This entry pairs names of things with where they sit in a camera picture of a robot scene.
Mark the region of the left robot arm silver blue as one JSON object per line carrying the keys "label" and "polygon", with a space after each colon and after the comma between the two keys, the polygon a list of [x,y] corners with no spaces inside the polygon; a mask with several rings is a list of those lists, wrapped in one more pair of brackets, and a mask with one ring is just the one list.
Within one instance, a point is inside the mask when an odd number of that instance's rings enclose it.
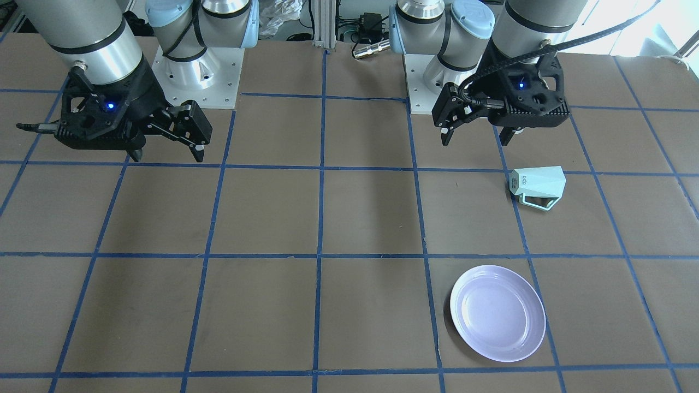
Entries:
{"label": "left robot arm silver blue", "polygon": [[437,95],[430,110],[448,145],[455,130],[484,118],[509,144],[526,128],[554,128],[570,109],[556,44],[564,42],[585,1],[397,1],[389,42],[402,55],[432,56],[424,82]]}

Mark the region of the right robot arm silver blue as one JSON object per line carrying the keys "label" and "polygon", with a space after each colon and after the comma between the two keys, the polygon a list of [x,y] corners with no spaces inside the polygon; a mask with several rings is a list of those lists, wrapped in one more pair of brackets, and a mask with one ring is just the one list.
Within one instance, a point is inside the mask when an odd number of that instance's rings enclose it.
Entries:
{"label": "right robot arm silver blue", "polygon": [[139,162],[148,136],[163,136],[202,162],[212,124],[204,109],[232,109],[241,60],[255,47],[257,1],[147,1],[159,42],[148,62],[115,1],[19,1],[68,66],[58,120],[17,124],[74,150],[122,150]]}

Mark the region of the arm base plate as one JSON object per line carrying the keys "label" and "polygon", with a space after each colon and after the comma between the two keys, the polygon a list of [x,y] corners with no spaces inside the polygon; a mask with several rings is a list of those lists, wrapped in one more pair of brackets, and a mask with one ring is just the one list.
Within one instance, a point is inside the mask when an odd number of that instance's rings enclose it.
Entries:
{"label": "arm base plate", "polygon": [[437,55],[404,55],[410,113],[430,115],[445,82],[456,82],[459,72],[442,64]]}
{"label": "arm base plate", "polygon": [[170,104],[195,100],[202,109],[234,110],[244,54],[243,48],[208,48],[201,58],[180,63],[158,48],[152,70]]}

